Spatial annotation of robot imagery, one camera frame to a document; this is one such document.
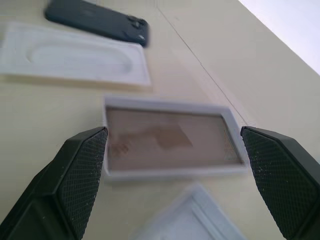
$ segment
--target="white plastic tray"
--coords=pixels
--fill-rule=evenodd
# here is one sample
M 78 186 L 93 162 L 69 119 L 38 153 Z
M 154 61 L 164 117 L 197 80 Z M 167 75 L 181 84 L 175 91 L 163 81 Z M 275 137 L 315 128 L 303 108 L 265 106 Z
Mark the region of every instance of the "white plastic tray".
M 6 26 L 0 73 L 151 85 L 139 44 L 16 22 Z
M 175 166 L 172 168 L 171 166 L 167 167 L 168 165 L 163 168 L 162 166 L 154 167 L 154 168 L 139 168 L 135 167 L 136 163 L 139 164 L 139 161 L 141 160 L 138 158 L 136 155 L 132 158 L 132 160 L 129 159 L 129 162 L 123 162 L 122 160 L 122 166 L 125 166 L 122 169 L 119 168 L 112 168 L 112 165 L 110 164 L 109 161 L 112 161 L 112 159 L 109 158 L 109 149 L 106 147 L 105 153 L 104 153 L 104 175 L 105 179 L 107 181 L 126 181 L 126 180 L 141 180 L 141 179 L 167 179 L 167 178 L 177 178 L 177 177 L 197 177 L 197 176 L 215 176 L 215 175 L 228 175 L 228 174 L 236 174 L 236 173 L 247 173 L 248 172 L 248 166 L 249 166 L 249 158 L 247 155 L 247 151 L 245 149 L 245 145 L 241 139 L 240 136 L 240 128 L 230 111 L 228 107 L 225 106 L 216 106 L 216 105 L 203 105 L 203 104 L 193 104 L 193 103 L 186 103 L 186 102 L 172 102 L 172 101 L 165 101 L 165 100 L 160 100 L 160 99 L 152 99 L 152 98 L 137 98 L 137 97 L 126 97 L 126 96 L 116 96 L 116 95 L 108 95 L 104 99 L 104 105 L 103 105 L 103 121 L 104 125 L 108 128 L 109 130 L 109 137 L 108 137 L 108 142 L 110 143 L 111 141 L 111 136 L 116 137 L 116 135 L 123 135 L 123 133 L 115 133 L 115 129 L 113 129 L 113 126 L 111 124 L 111 116 L 108 116 L 107 109 L 120 109 L 120 110 L 132 110 L 132 111 L 144 111 L 145 113 L 181 113 L 181 114 L 188 114 L 188 115 L 194 115 L 194 116 L 208 116 L 208 117 L 216 117 L 219 116 L 223 118 L 223 121 L 225 123 L 225 129 L 228 131 L 228 138 L 232 142 L 232 148 L 234 151 L 237 153 L 237 157 L 239 162 L 228 162 L 225 160 L 225 158 L 228 154 L 227 151 L 225 151 L 225 155 L 220 157 L 221 155 L 218 156 L 220 163 L 216 165 L 207 165 L 207 164 L 198 164 L 198 161 L 200 161 L 201 157 L 197 154 L 195 157 L 191 155 L 186 156 L 185 148 L 182 146 L 178 146 L 179 150 L 183 150 L 182 154 L 184 156 L 181 157 L 182 164 L 179 166 Z M 128 124 L 127 127 L 121 128 L 121 131 L 129 131 L 132 133 L 132 127 L 136 128 L 135 126 L 137 124 L 134 123 L 134 121 L 138 121 L 139 125 L 141 126 L 147 126 L 149 124 L 150 119 L 149 118 L 144 118 L 141 119 L 140 121 L 137 120 L 137 118 L 132 118 L 132 117 L 126 117 L 124 119 L 119 119 L 117 121 L 117 125 L 119 125 L 119 122 L 126 121 Z M 165 124 L 163 121 L 159 121 L 159 124 L 163 126 Z M 192 129 L 193 127 L 193 122 L 191 126 L 187 126 L 188 130 L 192 130 L 193 133 L 190 133 L 190 131 L 186 132 L 185 126 L 182 126 L 182 130 L 184 131 L 185 134 L 187 134 L 187 137 L 192 141 L 193 146 L 194 143 L 197 144 L 197 146 L 201 145 L 208 145 L 208 141 L 203 140 L 202 135 L 199 136 L 199 134 L 195 133 L 196 130 Z M 211 131 L 209 129 L 208 134 L 213 136 L 215 134 L 215 131 Z M 144 153 L 147 153 L 146 161 L 147 165 L 151 163 L 152 165 L 157 165 L 157 164 L 162 164 L 164 161 L 166 163 L 172 161 L 171 159 L 171 153 L 170 151 L 168 157 L 162 157 L 163 155 L 157 154 L 153 147 L 150 147 L 149 143 L 152 143 L 153 137 L 148 138 L 147 141 L 142 142 L 142 151 Z M 133 154 L 135 154 L 137 147 L 133 146 Z M 216 151 L 219 151 L 221 148 L 221 145 L 211 145 L 211 141 L 209 143 L 209 155 L 211 154 L 216 154 Z M 201 152 L 201 155 L 207 157 L 207 153 Z M 190 161 L 195 162 L 192 165 L 187 166 L 185 164 L 186 159 L 189 159 Z
M 246 240 L 199 184 L 138 231 L 131 240 Z

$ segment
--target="beige tabletop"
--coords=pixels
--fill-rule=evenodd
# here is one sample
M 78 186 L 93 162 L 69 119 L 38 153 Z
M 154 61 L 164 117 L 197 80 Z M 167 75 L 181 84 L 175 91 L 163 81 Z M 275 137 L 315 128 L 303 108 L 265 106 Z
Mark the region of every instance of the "beige tabletop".
M 93 2 L 148 21 L 150 46 L 145 56 L 152 87 L 1 75 L 0 221 L 66 139 L 102 125 L 105 93 L 229 106 L 239 126 L 257 125 L 291 135 L 312 155 L 319 154 L 319 135 L 313 132 L 310 140 L 303 129 L 293 129 L 303 124 L 311 131 L 316 126 L 319 76 L 238 1 Z M 81 32 L 45 20 L 47 3 L 2 0 L 0 21 Z M 302 81 L 313 87 L 300 86 Z M 309 97 L 307 106 L 305 97 Z M 198 181 L 248 240 L 283 239 L 250 172 Z M 100 184 L 83 239 L 128 239 L 192 182 Z

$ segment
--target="oval recess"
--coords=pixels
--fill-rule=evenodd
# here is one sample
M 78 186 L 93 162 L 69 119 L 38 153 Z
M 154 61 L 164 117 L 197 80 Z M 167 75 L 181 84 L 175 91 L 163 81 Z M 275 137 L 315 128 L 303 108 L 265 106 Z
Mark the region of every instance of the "oval recess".
M 98 70 L 112 75 L 127 74 L 132 68 L 130 58 L 118 49 L 79 43 L 37 44 L 29 49 L 26 58 L 35 65 Z

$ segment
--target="black phone case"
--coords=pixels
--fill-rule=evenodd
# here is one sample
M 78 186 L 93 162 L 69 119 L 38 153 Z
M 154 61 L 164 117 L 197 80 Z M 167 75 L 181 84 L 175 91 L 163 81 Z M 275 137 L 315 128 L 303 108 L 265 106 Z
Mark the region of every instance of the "black phone case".
M 149 40 L 149 26 L 144 19 L 82 0 L 52 0 L 44 16 L 55 23 L 143 47 Z

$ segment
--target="white frame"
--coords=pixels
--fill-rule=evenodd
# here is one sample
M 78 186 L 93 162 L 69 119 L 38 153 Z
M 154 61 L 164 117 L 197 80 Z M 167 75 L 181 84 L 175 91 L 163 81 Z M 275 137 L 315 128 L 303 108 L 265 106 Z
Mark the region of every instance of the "white frame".
M 201 184 L 189 187 L 169 207 L 138 230 L 130 240 L 151 239 L 150 235 L 162 229 L 162 226 L 166 225 L 170 219 L 187 208 L 192 209 L 193 214 L 211 235 L 212 240 L 246 240 Z
M 104 97 L 103 104 L 103 124 L 108 128 L 108 117 L 106 107 L 123 108 L 132 110 L 147 110 L 159 112 L 172 112 L 184 114 L 216 115 L 221 116 L 229 131 L 229 137 L 232 145 L 238 153 L 243 164 L 228 164 L 226 166 L 213 166 L 210 168 L 181 168 L 165 170 L 127 170 L 127 171 L 109 171 L 108 169 L 108 149 L 105 148 L 103 169 L 105 179 L 111 181 L 117 180 L 139 180 L 144 178 L 177 178 L 177 177 L 198 177 L 198 176 L 216 176 L 236 173 L 247 173 L 249 167 L 249 158 L 245 145 L 241 139 L 240 127 L 234 118 L 231 110 L 226 106 L 195 104 L 179 101 L 167 101 L 149 97 L 127 97 L 118 95 L 107 95 Z

